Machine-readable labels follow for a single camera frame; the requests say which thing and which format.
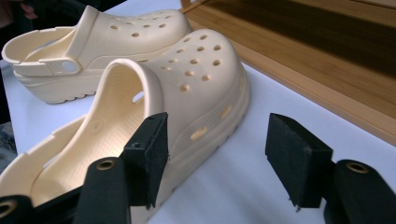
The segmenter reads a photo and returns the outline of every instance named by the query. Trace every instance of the wooden board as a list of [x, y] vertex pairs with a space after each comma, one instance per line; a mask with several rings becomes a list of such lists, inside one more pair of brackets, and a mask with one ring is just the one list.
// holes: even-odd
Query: wooden board
[[373, 4], [373, 5], [377, 5], [377, 6], [381, 6], [381, 7], [396, 8], [395, 0], [352, 0], [352, 1]]
[[396, 10], [365, 16], [361, 5], [210, 0], [185, 12], [229, 37], [245, 63], [396, 146]]

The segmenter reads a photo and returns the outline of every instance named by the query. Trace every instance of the croc shoe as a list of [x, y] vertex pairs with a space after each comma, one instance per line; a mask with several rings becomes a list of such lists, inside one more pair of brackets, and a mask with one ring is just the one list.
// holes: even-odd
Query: croc shoe
[[32, 94], [57, 104], [94, 94], [111, 61], [151, 59], [189, 32], [190, 24], [177, 10], [117, 17], [87, 6], [76, 27], [17, 36], [2, 54]]
[[[170, 160], [157, 197], [161, 205], [233, 133], [248, 102], [244, 67], [215, 31], [186, 35], [145, 63], [115, 60], [86, 117], [12, 162], [0, 176], [0, 195], [29, 195], [39, 205], [79, 187], [90, 163], [118, 157], [144, 118], [165, 111]], [[145, 223], [159, 207], [132, 207], [133, 223]]]

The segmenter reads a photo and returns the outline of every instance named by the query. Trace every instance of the metal grommet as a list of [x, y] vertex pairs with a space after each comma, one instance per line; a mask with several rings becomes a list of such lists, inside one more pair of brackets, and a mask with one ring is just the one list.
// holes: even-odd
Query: metal grommet
[[112, 160], [102, 161], [96, 165], [96, 169], [100, 171], [105, 171], [113, 168], [115, 165], [116, 162]]
[[353, 161], [349, 162], [349, 163], [346, 164], [346, 167], [349, 170], [351, 170], [353, 172], [356, 172], [356, 173], [359, 173], [359, 174], [367, 174], [367, 173], [369, 173], [369, 169], [365, 165], [357, 163], [357, 162], [353, 162]]
[[0, 218], [8, 216], [8, 214], [17, 208], [17, 204], [15, 200], [8, 200], [0, 203]]

